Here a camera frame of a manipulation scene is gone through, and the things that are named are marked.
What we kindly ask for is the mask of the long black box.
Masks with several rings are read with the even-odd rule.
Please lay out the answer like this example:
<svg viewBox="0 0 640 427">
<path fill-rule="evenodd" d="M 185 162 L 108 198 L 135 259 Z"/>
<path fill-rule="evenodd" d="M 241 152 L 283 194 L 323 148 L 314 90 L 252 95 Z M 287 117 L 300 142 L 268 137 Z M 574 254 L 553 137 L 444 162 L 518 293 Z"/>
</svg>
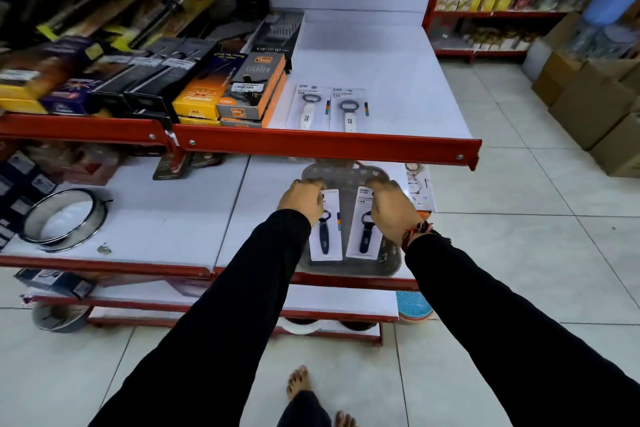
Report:
<svg viewBox="0 0 640 427">
<path fill-rule="evenodd" d="M 161 37 L 134 52 L 123 69 L 90 92 L 90 101 L 100 108 L 106 108 L 115 117 L 133 113 L 132 103 L 127 101 L 125 92 L 156 75 L 163 68 L 163 61 L 184 41 L 183 37 Z"/>
<path fill-rule="evenodd" d="M 178 39 L 174 48 L 163 52 L 160 64 L 150 76 L 141 78 L 124 91 L 132 112 L 163 115 L 172 123 L 178 123 L 173 101 L 217 47 L 217 42 L 206 39 Z"/>
</svg>

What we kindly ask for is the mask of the yellow orange blue box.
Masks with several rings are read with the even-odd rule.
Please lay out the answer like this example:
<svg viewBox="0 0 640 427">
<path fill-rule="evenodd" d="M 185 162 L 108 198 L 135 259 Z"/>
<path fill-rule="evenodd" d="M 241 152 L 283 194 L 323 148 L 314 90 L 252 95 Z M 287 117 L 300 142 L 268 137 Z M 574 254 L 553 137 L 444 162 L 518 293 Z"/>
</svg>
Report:
<svg viewBox="0 0 640 427">
<path fill-rule="evenodd" d="M 208 56 L 195 77 L 172 102 L 178 117 L 218 120 L 217 104 L 246 58 L 244 53 L 217 52 Z"/>
</svg>

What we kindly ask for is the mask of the grey orange lighter box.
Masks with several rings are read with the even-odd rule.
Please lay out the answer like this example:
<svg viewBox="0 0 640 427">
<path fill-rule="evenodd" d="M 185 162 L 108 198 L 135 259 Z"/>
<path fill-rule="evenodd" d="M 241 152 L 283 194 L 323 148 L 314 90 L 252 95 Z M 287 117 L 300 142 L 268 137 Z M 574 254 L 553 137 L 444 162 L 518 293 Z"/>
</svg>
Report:
<svg viewBox="0 0 640 427">
<path fill-rule="evenodd" d="M 220 120 L 262 120 L 285 64 L 282 53 L 249 52 L 216 105 Z"/>
</svg>

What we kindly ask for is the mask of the clear packets of goods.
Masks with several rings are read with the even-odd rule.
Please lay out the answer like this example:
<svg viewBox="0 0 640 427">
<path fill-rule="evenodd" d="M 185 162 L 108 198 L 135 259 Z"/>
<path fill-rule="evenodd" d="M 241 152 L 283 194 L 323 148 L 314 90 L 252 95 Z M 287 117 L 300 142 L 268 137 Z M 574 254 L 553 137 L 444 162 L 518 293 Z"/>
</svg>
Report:
<svg viewBox="0 0 640 427">
<path fill-rule="evenodd" d="M 127 156 L 116 146 L 89 142 L 30 142 L 23 150 L 58 183 L 104 187 Z"/>
</svg>

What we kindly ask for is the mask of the blue purple box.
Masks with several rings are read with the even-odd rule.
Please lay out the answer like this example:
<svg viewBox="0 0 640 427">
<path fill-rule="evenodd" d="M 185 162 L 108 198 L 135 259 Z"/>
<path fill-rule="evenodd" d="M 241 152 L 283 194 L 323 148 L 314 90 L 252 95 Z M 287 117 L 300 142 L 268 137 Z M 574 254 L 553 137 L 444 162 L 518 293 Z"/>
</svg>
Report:
<svg viewBox="0 0 640 427">
<path fill-rule="evenodd" d="M 128 68 L 132 58 L 130 53 L 103 55 L 39 99 L 39 102 L 49 114 L 81 116 L 99 114 L 104 104 L 101 103 L 95 91 Z"/>
</svg>

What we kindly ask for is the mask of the white carded kitchen tool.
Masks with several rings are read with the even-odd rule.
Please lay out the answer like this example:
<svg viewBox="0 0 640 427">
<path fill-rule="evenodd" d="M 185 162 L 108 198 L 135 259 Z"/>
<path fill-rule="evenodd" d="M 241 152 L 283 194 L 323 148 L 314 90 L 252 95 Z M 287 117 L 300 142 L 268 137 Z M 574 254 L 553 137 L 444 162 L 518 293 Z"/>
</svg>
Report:
<svg viewBox="0 0 640 427">
<path fill-rule="evenodd" d="M 419 212 L 436 212 L 435 195 L 431 185 L 429 168 L 426 164 L 404 164 L 408 182 L 409 197 Z"/>
</svg>

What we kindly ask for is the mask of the grey plastic basket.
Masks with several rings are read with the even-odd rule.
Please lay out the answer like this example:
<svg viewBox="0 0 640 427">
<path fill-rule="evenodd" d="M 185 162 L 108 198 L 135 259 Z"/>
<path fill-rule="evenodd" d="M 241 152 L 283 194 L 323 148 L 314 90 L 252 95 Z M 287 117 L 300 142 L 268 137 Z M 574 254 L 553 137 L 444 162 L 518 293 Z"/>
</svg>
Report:
<svg viewBox="0 0 640 427">
<path fill-rule="evenodd" d="M 348 161 L 346 164 L 337 165 L 334 162 L 319 161 L 308 165 L 302 171 L 301 178 L 303 180 L 321 178 L 326 182 L 327 189 L 339 190 L 343 259 L 341 261 L 311 262 L 308 239 L 298 262 L 297 271 L 315 275 L 388 278 L 399 270 L 401 253 L 392 241 L 384 237 L 377 261 L 353 259 L 346 256 L 358 187 L 365 187 L 366 181 L 373 178 L 389 180 L 388 173 L 384 169 L 360 162 Z"/>
</svg>

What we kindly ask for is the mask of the carded white bottle opener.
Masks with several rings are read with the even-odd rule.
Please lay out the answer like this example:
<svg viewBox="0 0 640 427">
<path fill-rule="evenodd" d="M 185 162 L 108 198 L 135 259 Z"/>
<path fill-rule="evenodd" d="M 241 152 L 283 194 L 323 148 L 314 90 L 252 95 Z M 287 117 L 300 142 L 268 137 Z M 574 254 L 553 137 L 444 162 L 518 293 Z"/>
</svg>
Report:
<svg viewBox="0 0 640 427">
<path fill-rule="evenodd" d="M 333 88 L 330 100 L 330 131 L 369 133 L 369 104 L 365 89 Z"/>
<path fill-rule="evenodd" d="M 290 130 L 329 131 L 332 88 L 299 84 L 292 97 L 286 128 Z"/>
</svg>

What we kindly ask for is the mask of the person's right forearm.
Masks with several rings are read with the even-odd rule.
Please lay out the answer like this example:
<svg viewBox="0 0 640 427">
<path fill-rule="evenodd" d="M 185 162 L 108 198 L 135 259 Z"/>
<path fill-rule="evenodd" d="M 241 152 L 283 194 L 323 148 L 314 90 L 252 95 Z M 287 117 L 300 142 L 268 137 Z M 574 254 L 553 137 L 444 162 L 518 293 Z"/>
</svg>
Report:
<svg viewBox="0 0 640 427">
<path fill-rule="evenodd" d="M 405 248 L 426 301 L 513 427 L 640 427 L 640 383 L 437 233 Z"/>
</svg>

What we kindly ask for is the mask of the carded black bottle opener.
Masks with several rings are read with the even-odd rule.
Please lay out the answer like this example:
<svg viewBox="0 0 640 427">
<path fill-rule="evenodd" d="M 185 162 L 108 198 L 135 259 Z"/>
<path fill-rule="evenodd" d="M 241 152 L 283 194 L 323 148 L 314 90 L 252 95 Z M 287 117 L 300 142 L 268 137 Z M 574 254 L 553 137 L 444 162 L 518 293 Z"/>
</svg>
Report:
<svg viewBox="0 0 640 427">
<path fill-rule="evenodd" d="M 383 234 L 372 219 L 372 202 L 372 188 L 358 187 L 346 251 L 348 258 L 378 260 Z"/>
</svg>

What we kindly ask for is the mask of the pale cardboard box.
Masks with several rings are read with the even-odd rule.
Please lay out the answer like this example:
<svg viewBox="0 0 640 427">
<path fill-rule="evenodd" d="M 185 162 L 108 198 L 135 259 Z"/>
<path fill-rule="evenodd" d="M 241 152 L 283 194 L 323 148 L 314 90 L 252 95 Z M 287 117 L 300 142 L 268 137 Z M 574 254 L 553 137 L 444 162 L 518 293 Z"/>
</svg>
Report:
<svg viewBox="0 0 640 427">
<path fill-rule="evenodd" d="M 539 77 L 552 52 L 570 40 L 579 26 L 580 20 L 580 13 L 571 12 L 558 22 L 546 36 L 539 37 L 532 43 L 522 64 L 522 71 L 531 83 Z"/>
</svg>

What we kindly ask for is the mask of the stack of dark blue boxes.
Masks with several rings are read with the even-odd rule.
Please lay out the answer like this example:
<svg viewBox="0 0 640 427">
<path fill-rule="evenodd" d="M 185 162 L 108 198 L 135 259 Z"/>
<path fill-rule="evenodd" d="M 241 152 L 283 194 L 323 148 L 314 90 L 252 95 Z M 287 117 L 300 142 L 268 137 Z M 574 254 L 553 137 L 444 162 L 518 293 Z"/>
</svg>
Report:
<svg viewBox="0 0 640 427">
<path fill-rule="evenodd" d="M 31 208 L 58 183 L 15 145 L 0 147 L 0 251 L 20 232 Z"/>
</svg>

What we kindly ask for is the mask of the person's black trouser leg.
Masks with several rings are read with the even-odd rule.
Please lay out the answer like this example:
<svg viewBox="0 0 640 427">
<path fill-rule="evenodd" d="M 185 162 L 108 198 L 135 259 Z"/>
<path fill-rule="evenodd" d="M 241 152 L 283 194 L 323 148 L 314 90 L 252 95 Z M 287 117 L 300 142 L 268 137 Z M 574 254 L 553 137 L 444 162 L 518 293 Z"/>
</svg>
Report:
<svg viewBox="0 0 640 427">
<path fill-rule="evenodd" d="M 299 391 L 284 409 L 276 427 L 332 427 L 332 419 L 313 391 Z"/>
</svg>

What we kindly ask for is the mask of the white shelving unit red rails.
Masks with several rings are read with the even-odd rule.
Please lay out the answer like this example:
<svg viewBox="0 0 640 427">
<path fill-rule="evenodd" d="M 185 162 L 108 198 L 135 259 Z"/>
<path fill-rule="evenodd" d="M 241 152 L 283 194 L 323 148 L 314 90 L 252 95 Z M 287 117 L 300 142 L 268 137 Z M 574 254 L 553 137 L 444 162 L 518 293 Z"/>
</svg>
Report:
<svg viewBox="0 0 640 427">
<path fill-rule="evenodd" d="M 107 309 L 107 316 L 97 316 L 99 324 L 173 326 L 177 316 L 146 311 L 186 312 L 271 213 L 278 186 L 301 178 L 308 165 L 375 165 L 405 193 L 404 163 L 475 169 L 482 142 L 471 138 L 420 26 L 427 0 L 270 1 L 304 9 L 306 22 L 268 128 L 178 124 L 175 137 L 164 138 L 177 153 L 220 151 L 228 153 L 225 162 L 181 180 L 152 181 L 158 158 L 132 158 L 97 188 L 113 199 L 105 227 L 60 258 L 14 237 L 0 252 L 0 270 L 67 270 L 108 280 L 83 300 L 29 287 L 25 302 Z M 286 128 L 294 90 L 308 82 L 366 89 L 369 133 Z M 97 252 L 104 243 L 112 254 Z M 145 312 L 123 316 L 115 309 Z"/>
</svg>

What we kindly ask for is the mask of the metal bowl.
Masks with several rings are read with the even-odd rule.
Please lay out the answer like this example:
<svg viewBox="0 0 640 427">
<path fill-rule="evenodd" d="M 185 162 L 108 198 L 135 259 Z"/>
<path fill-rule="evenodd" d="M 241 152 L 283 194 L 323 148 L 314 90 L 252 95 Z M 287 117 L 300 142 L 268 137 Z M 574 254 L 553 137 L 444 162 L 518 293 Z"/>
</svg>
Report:
<svg viewBox="0 0 640 427">
<path fill-rule="evenodd" d="M 33 324 L 44 332 L 72 334 L 88 324 L 92 307 L 36 303 L 31 309 Z"/>
</svg>

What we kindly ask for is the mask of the blue mesh shoe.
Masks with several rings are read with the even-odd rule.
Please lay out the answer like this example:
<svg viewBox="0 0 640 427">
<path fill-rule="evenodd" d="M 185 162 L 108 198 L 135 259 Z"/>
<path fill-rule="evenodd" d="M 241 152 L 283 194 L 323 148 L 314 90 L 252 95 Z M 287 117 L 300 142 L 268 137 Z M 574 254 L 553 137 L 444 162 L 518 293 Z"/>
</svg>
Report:
<svg viewBox="0 0 640 427">
<path fill-rule="evenodd" d="M 407 324 L 417 324 L 433 315 L 433 307 L 420 292 L 397 291 L 397 311 L 399 320 Z"/>
</svg>

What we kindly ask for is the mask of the person's right hand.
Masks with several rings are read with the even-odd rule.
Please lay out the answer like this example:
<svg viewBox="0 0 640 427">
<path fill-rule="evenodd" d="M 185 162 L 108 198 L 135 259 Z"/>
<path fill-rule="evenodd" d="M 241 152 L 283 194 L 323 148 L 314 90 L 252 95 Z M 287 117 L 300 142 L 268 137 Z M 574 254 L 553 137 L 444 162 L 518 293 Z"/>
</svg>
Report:
<svg viewBox="0 0 640 427">
<path fill-rule="evenodd" d="M 432 225 L 420 216 L 397 184 L 397 197 L 374 197 L 372 219 L 382 234 L 405 250 L 412 240 L 431 231 Z"/>
</svg>

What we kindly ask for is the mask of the person's left hand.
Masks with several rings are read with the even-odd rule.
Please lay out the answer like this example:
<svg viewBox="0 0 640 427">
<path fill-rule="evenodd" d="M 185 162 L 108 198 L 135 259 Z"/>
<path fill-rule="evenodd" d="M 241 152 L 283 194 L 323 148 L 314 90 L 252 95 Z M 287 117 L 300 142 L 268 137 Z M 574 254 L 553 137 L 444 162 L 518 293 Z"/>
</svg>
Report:
<svg viewBox="0 0 640 427">
<path fill-rule="evenodd" d="M 299 212 L 307 218 L 310 226 L 313 227 L 324 214 L 323 192 L 319 194 L 292 194 L 291 184 L 281 197 L 277 210 Z"/>
</svg>

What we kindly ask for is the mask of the person's left forearm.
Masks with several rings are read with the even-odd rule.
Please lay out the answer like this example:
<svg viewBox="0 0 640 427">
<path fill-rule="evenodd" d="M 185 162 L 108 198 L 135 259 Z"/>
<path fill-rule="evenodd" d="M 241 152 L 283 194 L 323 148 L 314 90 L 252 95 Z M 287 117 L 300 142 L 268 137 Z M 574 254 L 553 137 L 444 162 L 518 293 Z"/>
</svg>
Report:
<svg viewBox="0 0 640 427">
<path fill-rule="evenodd" d="M 293 209 L 257 226 L 89 427 L 239 427 L 311 229 Z"/>
</svg>

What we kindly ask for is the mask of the small brown cardboard box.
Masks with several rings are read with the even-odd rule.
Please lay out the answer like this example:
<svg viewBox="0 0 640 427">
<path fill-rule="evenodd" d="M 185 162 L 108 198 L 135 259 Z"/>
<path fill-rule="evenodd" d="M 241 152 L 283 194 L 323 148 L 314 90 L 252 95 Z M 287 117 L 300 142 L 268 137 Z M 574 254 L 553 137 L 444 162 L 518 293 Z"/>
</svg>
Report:
<svg viewBox="0 0 640 427">
<path fill-rule="evenodd" d="M 551 108 L 583 64 L 584 61 L 572 59 L 563 51 L 553 51 L 532 84 L 532 91 Z"/>
</svg>

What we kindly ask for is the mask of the black carded package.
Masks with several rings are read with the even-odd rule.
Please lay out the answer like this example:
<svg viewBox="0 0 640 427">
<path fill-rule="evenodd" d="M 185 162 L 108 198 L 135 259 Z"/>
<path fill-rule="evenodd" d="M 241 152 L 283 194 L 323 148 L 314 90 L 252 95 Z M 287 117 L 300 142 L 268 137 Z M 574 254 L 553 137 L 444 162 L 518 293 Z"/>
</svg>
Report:
<svg viewBox="0 0 640 427">
<path fill-rule="evenodd" d="M 179 180 L 184 178 L 191 164 L 191 153 L 164 153 L 152 175 L 154 181 Z"/>
</svg>

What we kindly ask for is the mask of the yellow brown box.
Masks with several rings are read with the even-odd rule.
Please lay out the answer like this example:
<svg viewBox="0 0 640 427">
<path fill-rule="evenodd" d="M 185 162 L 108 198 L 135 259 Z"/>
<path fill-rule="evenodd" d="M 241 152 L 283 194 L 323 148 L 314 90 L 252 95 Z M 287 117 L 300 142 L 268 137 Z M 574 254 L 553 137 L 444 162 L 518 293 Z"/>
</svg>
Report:
<svg viewBox="0 0 640 427">
<path fill-rule="evenodd" d="M 38 101 L 104 54 L 89 38 L 66 36 L 0 61 L 0 99 Z"/>
</svg>

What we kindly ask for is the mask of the dark flat box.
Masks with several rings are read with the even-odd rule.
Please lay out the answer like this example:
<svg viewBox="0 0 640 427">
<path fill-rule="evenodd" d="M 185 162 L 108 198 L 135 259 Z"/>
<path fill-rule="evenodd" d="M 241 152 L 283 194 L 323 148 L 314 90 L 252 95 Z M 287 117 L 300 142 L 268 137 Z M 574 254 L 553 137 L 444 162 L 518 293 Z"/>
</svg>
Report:
<svg viewBox="0 0 640 427">
<path fill-rule="evenodd" d="M 13 276 L 25 286 L 82 300 L 95 288 L 95 282 L 69 271 L 20 269 Z"/>
</svg>

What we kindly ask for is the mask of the row of pale packets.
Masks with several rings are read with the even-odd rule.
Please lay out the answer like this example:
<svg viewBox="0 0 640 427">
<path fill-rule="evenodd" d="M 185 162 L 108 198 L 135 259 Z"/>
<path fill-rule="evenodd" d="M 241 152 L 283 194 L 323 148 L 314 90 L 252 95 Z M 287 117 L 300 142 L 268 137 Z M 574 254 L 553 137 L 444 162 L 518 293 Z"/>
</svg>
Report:
<svg viewBox="0 0 640 427">
<path fill-rule="evenodd" d="M 527 51 L 540 34 L 512 27 L 476 27 L 462 35 L 462 40 L 476 51 Z"/>
</svg>

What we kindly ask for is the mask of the large brown cardboard box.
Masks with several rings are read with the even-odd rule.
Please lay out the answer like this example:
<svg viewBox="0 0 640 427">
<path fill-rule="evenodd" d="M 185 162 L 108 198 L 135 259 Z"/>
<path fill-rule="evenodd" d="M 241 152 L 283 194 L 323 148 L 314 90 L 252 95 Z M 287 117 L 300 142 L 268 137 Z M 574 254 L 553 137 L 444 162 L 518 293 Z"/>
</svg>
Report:
<svg viewBox="0 0 640 427">
<path fill-rule="evenodd" d="M 580 148 L 591 150 L 640 112 L 640 59 L 587 60 L 549 112 Z"/>
</svg>

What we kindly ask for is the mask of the flat orange box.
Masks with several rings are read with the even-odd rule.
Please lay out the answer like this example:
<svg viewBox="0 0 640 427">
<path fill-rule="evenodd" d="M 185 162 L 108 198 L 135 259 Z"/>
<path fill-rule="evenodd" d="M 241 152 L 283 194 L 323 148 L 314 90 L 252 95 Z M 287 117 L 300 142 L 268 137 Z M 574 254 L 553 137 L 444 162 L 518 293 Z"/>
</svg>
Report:
<svg viewBox="0 0 640 427">
<path fill-rule="evenodd" d="M 282 72 L 277 83 L 272 78 L 264 92 L 240 92 L 244 97 L 258 96 L 257 106 L 242 102 L 239 98 L 220 99 L 218 112 L 220 125 L 228 128 L 261 129 L 267 128 L 287 83 L 287 74 Z"/>
</svg>

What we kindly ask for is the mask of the boxed metal grater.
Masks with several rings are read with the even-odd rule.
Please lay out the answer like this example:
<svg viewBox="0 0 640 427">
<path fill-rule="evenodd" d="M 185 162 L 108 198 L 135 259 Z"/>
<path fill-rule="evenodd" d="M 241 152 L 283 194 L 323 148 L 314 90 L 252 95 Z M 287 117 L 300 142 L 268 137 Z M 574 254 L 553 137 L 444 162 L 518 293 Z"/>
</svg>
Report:
<svg viewBox="0 0 640 427">
<path fill-rule="evenodd" d="M 282 54 L 285 71 L 290 73 L 296 44 L 305 22 L 304 10 L 272 10 L 249 36 L 241 52 Z"/>
</svg>

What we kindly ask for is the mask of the person's left foot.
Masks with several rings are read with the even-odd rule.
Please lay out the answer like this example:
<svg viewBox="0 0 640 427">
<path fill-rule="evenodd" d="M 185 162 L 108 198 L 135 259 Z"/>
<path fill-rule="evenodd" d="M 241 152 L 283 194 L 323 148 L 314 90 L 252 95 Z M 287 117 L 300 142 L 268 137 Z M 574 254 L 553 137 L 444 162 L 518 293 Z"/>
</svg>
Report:
<svg viewBox="0 0 640 427">
<path fill-rule="evenodd" d="M 289 376 L 286 387 L 288 401 L 292 402 L 301 392 L 313 392 L 308 368 L 305 365 L 295 369 Z"/>
</svg>

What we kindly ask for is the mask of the carded blue bottle opener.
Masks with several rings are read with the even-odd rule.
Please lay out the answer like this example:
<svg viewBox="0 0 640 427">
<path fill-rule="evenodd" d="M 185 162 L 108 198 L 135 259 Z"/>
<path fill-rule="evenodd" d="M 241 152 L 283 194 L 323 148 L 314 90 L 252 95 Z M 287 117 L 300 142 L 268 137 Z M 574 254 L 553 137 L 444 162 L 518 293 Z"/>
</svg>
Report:
<svg viewBox="0 0 640 427">
<path fill-rule="evenodd" d="M 311 262 L 341 261 L 342 231 L 338 189 L 326 189 L 323 197 L 323 215 L 313 226 L 309 237 Z"/>
</svg>

